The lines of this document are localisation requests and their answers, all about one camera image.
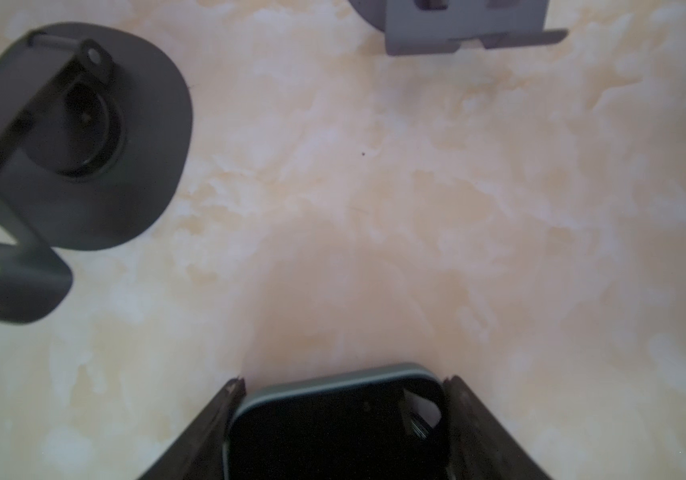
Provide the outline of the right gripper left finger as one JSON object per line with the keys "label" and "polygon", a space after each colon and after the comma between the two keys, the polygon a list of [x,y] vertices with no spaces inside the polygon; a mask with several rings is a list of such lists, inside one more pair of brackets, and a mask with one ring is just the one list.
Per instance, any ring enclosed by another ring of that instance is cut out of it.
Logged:
{"label": "right gripper left finger", "polygon": [[140,479],[224,479],[226,431],[245,396],[243,378],[233,378],[226,382]]}

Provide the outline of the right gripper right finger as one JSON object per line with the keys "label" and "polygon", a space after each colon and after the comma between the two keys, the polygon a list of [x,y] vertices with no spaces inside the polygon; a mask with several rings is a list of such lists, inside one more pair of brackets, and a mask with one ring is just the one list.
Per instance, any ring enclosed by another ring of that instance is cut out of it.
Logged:
{"label": "right gripper right finger", "polygon": [[550,480],[458,376],[445,379],[451,479]]}

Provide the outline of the phone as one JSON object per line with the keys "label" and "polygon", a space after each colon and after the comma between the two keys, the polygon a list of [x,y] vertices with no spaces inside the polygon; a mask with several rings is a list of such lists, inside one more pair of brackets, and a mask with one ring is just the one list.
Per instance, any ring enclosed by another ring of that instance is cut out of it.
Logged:
{"label": "phone", "polygon": [[400,363],[249,393],[224,441],[227,479],[444,479],[440,380]]}

